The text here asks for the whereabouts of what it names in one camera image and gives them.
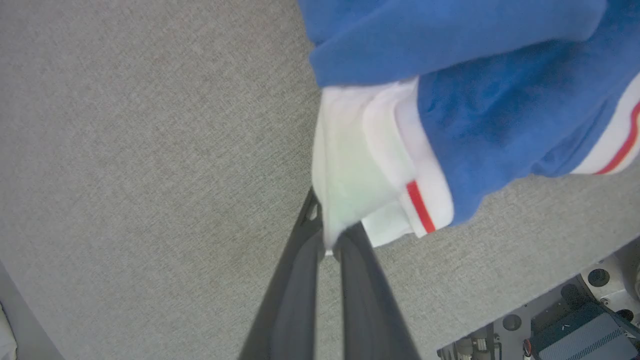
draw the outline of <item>white cuff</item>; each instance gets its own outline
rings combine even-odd
[[[394,109],[399,134],[415,166],[416,180],[409,182],[397,199],[362,220],[374,247],[408,233],[422,237],[453,220],[449,185],[420,122],[417,84],[417,79],[402,84],[410,89],[410,95],[400,99]]]
[[[618,101],[609,125],[572,174],[615,174],[629,166],[640,151],[640,74]]]

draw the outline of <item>sleeve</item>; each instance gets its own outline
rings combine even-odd
[[[299,0],[320,87],[377,85],[548,40],[583,41],[606,0]]]

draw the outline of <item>white stripe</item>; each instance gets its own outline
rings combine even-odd
[[[600,135],[596,145],[589,151],[582,163],[578,165],[572,174],[595,174],[605,168],[618,153],[631,130],[631,112],[640,100],[640,74],[629,83],[629,86],[620,97],[616,111],[613,113],[609,125]],[[610,174],[622,171],[629,166],[640,149],[638,141],[634,144],[627,157]]]

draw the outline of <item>white fabric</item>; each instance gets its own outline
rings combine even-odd
[[[437,230],[448,226],[453,221],[453,199],[447,179],[442,172],[442,168],[440,168],[440,162],[433,152],[420,122],[417,102],[418,88],[416,81],[412,96],[400,102],[397,108],[397,123],[400,134],[407,146],[407,151],[417,169],[416,183],[422,194],[422,201]],[[408,194],[407,196],[402,196],[400,201],[403,203],[403,208],[409,214],[410,219],[415,218],[417,214],[415,214],[415,208]],[[419,229],[416,227],[413,226],[416,235],[423,232],[426,233],[422,224]]]
[[[451,223],[451,193],[420,123],[417,85],[414,78],[323,90],[313,183],[327,249],[360,220],[374,246]],[[413,182],[418,197],[407,189]],[[425,227],[416,203],[431,226]]]
[[[406,83],[323,89],[312,181],[323,205],[327,249],[347,227],[397,198],[415,177],[394,115],[411,90]]]
[[[448,226],[453,220],[453,201],[447,180],[420,123],[417,85],[417,78],[403,84],[410,88],[410,95],[398,100],[396,123],[416,168],[415,181],[422,195],[421,201],[437,230]],[[413,233],[419,238],[427,234],[406,188],[398,198],[365,217],[362,225],[374,247],[390,243],[405,234]]]
[[[17,346],[0,304],[0,360],[16,360]]]
[[[600,135],[600,139],[591,149],[582,163],[578,165],[572,174],[595,174],[606,167],[620,150],[622,144],[627,140],[632,122],[638,122],[638,119],[632,119],[633,109],[640,101],[640,74],[638,74],[629,84],[625,92],[620,97],[616,111],[614,112],[609,125]],[[635,144],[625,156],[624,160],[608,174],[615,174],[624,170],[640,150],[640,141],[636,140]]]

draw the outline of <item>blue fabric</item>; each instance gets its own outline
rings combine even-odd
[[[546,40],[587,39],[605,0],[299,0],[319,86],[388,83]]]
[[[300,0],[319,86],[420,76],[454,221],[510,181],[574,169],[640,72],[636,0]]]
[[[420,78],[420,119],[451,189],[453,225],[510,181],[565,175],[586,157],[640,72],[630,34],[640,34],[640,4],[619,1],[585,42],[546,42]]]

